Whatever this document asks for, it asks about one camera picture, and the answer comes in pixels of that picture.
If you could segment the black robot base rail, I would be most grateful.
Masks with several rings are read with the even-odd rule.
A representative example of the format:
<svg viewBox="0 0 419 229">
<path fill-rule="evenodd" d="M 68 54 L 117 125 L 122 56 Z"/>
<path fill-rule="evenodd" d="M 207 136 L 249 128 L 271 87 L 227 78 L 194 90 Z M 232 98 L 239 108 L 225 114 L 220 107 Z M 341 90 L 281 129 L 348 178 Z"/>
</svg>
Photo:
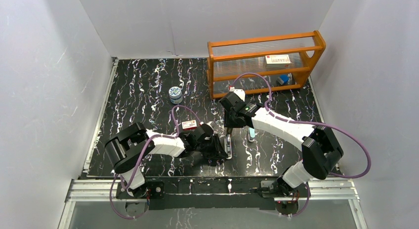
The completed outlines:
<svg viewBox="0 0 419 229">
<path fill-rule="evenodd" d="M 150 210 L 256 208 L 295 213 L 309 195 L 301 184 L 286 192 L 276 177 L 147 177 L 135 190 L 115 186 L 117 199 L 148 203 Z"/>
</svg>

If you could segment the orange wooden shelf rack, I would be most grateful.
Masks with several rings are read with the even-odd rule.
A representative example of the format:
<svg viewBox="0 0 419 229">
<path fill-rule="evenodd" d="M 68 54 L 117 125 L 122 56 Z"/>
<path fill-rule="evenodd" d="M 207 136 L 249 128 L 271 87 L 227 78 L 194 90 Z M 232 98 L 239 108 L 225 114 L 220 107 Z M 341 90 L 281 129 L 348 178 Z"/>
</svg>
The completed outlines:
<svg viewBox="0 0 419 229">
<path fill-rule="evenodd" d="M 232 82 L 244 79 L 247 94 L 305 86 L 323 52 L 326 42 L 319 31 L 289 35 L 208 42 L 207 78 L 210 96 L 221 98 Z M 266 68 L 266 55 L 289 55 L 292 64 L 285 69 Z M 280 85 L 280 75 L 292 77 L 291 85 Z"/>
</svg>

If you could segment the white red box on shelf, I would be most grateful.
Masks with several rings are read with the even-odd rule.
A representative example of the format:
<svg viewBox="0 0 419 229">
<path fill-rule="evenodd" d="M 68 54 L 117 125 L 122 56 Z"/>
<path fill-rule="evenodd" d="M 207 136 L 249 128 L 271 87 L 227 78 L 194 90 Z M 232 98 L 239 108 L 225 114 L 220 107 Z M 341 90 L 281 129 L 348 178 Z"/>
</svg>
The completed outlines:
<svg viewBox="0 0 419 229">
<path fill-rule="evenodd" d="M 266 68 L 285 69 L 292 64 L 292 61 L 287 54 L 281 55 L 266 55 L 264 57 L 264 66 Z"/>
</svg>

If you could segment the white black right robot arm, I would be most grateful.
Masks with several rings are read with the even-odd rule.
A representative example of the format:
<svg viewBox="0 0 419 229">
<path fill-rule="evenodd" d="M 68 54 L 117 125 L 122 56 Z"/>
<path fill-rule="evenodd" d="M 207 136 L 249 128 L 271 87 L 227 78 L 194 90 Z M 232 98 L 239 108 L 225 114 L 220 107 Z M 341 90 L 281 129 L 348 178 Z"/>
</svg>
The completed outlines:
<svg viewBox="0 0 419 229">
<path fill-rule="evenodd" d="M 271 186 L 284 196 L 292 196 L 303 183 L 324 180 L 343 157 L 343 150 L 329 127 L 297 124 L 242 95 L 229 92 L 220 99 L 227 128 L 250 127 L 273 134 L 295 146 L 302 160 L 290 166 Z"/>
</svg>

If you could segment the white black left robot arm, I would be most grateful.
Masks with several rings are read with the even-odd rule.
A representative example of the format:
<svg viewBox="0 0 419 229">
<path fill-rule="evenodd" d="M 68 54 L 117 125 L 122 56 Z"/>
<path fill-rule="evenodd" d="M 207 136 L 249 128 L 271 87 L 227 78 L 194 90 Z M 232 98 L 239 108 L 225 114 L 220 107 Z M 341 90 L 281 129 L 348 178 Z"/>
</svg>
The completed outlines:
<svg viewBox="0 0 419 229">
<path fill-rule="evenodd" d="M 227 150 L 212 122 L 200 123 L 192 130 L 166 135 L 146 129 L 141 122 L 135 123 L 111 137 L 104 145 L 105 152 L 118 176 L 122 188 L 135 197 L 143 197 L 148 185 L 140 170 L 143 157 L 150 154 L 184 158 L 199 152 L 209 160 L 230 159 Z"/>
</svg>

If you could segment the blue grey stapler remover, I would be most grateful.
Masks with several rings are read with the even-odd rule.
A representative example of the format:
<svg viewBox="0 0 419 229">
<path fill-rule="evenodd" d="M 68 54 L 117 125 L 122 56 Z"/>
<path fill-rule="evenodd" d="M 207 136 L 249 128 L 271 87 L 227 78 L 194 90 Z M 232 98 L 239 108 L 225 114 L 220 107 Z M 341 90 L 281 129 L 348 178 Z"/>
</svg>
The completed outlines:
<svg viewBox="0 0 419 229">
<path fill-rule="evenodd" d="M 290 76 L 290 74 L 288 74 L 288 75 L 286 75 L 286 74 L 280 75 L 277 78 L 277 82 L 280 85 L 291 85 L 291 83 L 292 83 L 292 77 Z"/>
</svg>

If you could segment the red white staple box sleeve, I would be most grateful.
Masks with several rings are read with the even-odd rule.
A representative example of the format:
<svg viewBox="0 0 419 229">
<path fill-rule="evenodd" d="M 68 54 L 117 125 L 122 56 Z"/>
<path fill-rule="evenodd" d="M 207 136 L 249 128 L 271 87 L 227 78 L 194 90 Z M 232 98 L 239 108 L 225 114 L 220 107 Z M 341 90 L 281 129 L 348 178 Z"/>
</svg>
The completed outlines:
<svg viewBox="0 0 419 229">
<path fill-rule="evenodd" d="M 192 130 L 198 127 L 198 123 L 196 120 L 188 120 L 188 121 L 183 121 L 181 123 L 182 129 L 183 130 Z"/>
</svg>

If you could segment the blue white round jar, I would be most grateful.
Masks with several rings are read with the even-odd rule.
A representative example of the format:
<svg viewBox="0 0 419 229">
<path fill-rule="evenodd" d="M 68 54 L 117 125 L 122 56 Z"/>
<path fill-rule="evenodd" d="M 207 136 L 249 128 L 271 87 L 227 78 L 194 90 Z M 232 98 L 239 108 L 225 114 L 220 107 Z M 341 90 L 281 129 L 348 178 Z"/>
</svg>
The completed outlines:
<svg viewBox="0 0 419 229">
<path fill-rule="evenodd" d="M 168 95 L 171 103 L 178 105 L 183 101 L 182 89 L 178 86 L 173 86 L 169 89 Z"/>
</svg>

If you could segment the white metal stapler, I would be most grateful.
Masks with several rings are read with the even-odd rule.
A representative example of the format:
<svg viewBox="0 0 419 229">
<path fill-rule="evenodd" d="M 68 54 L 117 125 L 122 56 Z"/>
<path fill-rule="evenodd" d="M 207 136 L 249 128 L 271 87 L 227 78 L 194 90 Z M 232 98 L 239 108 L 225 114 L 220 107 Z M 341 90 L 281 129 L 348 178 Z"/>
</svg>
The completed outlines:
<svg viewBox="0 0 419 229">
<path fill-rule="evenodd" d="M 227 158 L 226 159 L 231 159 L 232 158 L 232 144 L 231 144 L 231 135 L 232 135 L 232 131 L 233 128 L 225 128 L 225 138 L 224 138 L 224 149 L 225 152 L 227 154 Z"/>
</svg>

